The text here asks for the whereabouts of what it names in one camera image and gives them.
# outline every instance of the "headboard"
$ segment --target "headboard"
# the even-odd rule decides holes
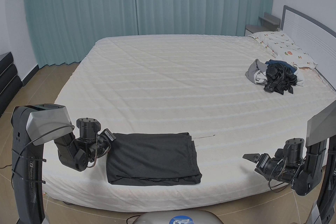
[[[283,6],[280,28],[313,58],[316,70],[335,89],[336,32],[288,6]]]

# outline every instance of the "blue round sticker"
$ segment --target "blue round sticker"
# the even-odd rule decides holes
[[[170,220],[169,224],[194,224],[194,222],[191,217],[176,216]]]

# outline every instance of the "tiled floor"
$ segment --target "tiled floor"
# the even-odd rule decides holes
[[[63,85],[78,64],[45,66],[23,87],[0,118],[0,167],[11,163],[11,112],[18,105],[53,103]],[[11,188],[11,168],[0,170],[0,223],[14,224],[18,219],[15,198]],[[202,208],[216,214],[224,224],[303,224],[312,203],[317,199],[321,184],[307,196],[300,197],[290,188],[280,193],[266,192],[223,204]],[[66,205],[45,196],[44,208],[51,224],[124,224],[138,213],[120,213]],[[330,221],[336,224],[336,217]]]

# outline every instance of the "pillow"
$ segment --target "pillow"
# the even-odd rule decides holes
[[[295,45],[294,41],[283,31],[275,32],[257,32],[250,34],[266,49],[271,49],[275,56],[282,58],[283,61],[289,64],[296,64],[298,67],[315,68],[317,63],[304,52],[300,47]]]

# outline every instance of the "bed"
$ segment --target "bed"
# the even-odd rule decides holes
[[[289,7],[282,28],[318,62],[317,70],[303,70],[304,87],[283,96],[266,93],[245,77],[254,59],[274,58],[251,37],[150,35],[97,41],[55,103],[67,107],[73,123],[94,117],[112,132],[189,132],[201,183],[111,185],[105,157],[77,172],[59,162],[55,144],[48,142],[43,191],[73,204],[121,212],[200,207],[267,191],[267,181],[242,155],[272,155],[287,139],[305,138],[307,120],[336,99],[329,71],[336,63],[336,33]],[[322,45],[327,49],[316,49]],[[79,136],[78,129],[74,134]]]

